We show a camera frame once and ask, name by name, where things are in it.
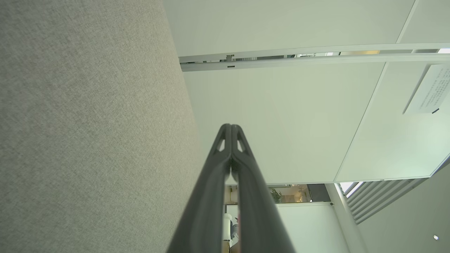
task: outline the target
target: white wall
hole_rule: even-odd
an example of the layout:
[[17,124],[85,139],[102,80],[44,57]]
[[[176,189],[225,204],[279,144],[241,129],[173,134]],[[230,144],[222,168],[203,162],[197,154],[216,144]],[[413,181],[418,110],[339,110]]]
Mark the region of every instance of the white wall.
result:
[[370,253],[450,249],[450,166],[358,225]]
[[368,253],[363,237],[351,215],[347,200],[336,184],[325,184],[350,253]]
[[338,219],[329,203],[277,204],[298,253],[348,253]]

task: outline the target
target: potted plant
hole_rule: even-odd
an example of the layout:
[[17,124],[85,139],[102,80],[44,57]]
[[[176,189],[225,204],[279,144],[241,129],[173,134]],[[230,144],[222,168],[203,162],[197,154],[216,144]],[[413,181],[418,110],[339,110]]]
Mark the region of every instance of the potted plant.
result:
[[277,192],[274,188],[270,192],[272,198],[274,198],[275,203],[281,203],[281,192]]

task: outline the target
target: white paper sign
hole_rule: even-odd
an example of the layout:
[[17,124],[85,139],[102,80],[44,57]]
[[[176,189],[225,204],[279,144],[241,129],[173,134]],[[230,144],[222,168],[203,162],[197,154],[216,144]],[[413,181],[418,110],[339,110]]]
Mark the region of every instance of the white paper sign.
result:
[[431,65],[405,114],[432,113],[450,91],[450,64]]

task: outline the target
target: gray fabric surface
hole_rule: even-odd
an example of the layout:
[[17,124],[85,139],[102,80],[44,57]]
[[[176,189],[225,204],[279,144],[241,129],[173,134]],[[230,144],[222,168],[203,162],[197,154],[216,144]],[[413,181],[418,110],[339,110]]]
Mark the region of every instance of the gray fabric surface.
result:
[[200,172],[158,0],[0,8],[0,252],[164,252]]

